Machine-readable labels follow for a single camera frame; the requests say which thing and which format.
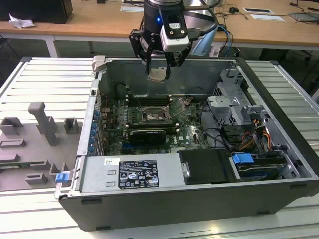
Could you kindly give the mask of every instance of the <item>computer tower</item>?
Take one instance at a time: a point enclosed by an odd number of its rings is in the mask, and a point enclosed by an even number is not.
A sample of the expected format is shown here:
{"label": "computer tower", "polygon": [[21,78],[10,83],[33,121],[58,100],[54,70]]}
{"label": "computer tower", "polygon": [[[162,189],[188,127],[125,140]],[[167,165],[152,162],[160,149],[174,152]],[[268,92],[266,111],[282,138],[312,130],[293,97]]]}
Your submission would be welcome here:
{"label": "computer tower", "polygon": [[34,22],[66,23],[73,11],[71,0],[0,0],[0,21],[8,21],[9,14]]}

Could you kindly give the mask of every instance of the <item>circuit board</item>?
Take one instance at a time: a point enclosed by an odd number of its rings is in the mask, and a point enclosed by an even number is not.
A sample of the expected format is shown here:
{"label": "circuit board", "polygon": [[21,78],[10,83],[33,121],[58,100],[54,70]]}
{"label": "circuit board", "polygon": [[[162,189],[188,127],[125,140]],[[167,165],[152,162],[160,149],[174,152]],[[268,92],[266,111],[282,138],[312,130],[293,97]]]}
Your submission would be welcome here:
{"label": "circuit board", "polygon": [[[124,100],[109,104],[104,120],[105,155],[176,153],[183,149],[208,148],[199,126],[199,105],[176,97],[167,106],[133,106]],[[161,145],[131,145],[128,132],[152,130],[161,126],[167,132]]]}

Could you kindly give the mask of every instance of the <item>power cable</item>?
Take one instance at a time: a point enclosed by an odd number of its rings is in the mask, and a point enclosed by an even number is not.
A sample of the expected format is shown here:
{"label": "power cable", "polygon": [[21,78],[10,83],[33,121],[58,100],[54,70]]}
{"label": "power cable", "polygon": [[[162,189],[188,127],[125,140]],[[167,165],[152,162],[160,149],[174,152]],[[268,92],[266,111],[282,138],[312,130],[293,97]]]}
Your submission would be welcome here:
{"label": "power cable", "polygon": [[303,78],[302,82],[301,82],[301,86],[303,86],[303,84],[305,83],[307,77],[309,76],[309,74],[313,71],[313,69],[316,67],[316,65],[319,63],[319,59],[314,63],[314,65],[311,67],[311,69],[307,72],[307,74],[305,75],[305,77]]}
{"label": "power cable", "polygon": [[16,55],[19,59],[21,59],[20,55],[13,49],[13,47],[9,44],[9,42],[8,42],[5,38],[3,38],[1,35],[0,35],[0,37],[5,41],[6,45],[8,45],[8,46],[11,48],[11,50],[15,53],[15,55]]}

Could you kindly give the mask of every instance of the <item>black plastic cover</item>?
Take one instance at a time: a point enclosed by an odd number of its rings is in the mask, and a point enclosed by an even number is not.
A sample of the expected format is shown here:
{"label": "black plastic cover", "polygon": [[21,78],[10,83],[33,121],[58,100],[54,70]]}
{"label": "black plastic cover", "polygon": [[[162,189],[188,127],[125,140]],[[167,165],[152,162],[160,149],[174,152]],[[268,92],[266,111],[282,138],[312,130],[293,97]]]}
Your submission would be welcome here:
{"label": "black plastic cover", "polygon": [[186,185],[236,182],[234,171],[225,149],[195,149],[179,152],[180,161],[186,163],[190,177]]}

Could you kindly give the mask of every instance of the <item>paper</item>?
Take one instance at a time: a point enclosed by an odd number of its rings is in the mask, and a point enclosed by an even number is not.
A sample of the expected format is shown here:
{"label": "paper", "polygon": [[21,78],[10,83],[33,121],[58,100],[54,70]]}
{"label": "paper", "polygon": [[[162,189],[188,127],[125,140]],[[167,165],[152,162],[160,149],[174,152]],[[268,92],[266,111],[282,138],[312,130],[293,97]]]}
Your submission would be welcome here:
{"label": "paper", "polygon": [[272,20],[272,21],[284,21],[281,17],[279,16],[270,16],[270,15],[255,15],[255,14],[250,14],[254,19],[256,20]]}
{"label": "paper", "polygon": [[21,19],[18,19],[18,18],[11,16],[11,14],[9,14],[9,15],[10,15],[9,23],[16,28],[22,29],[23,27],[35,26],[33,21],[31,21],[31,20],[21,20]]}

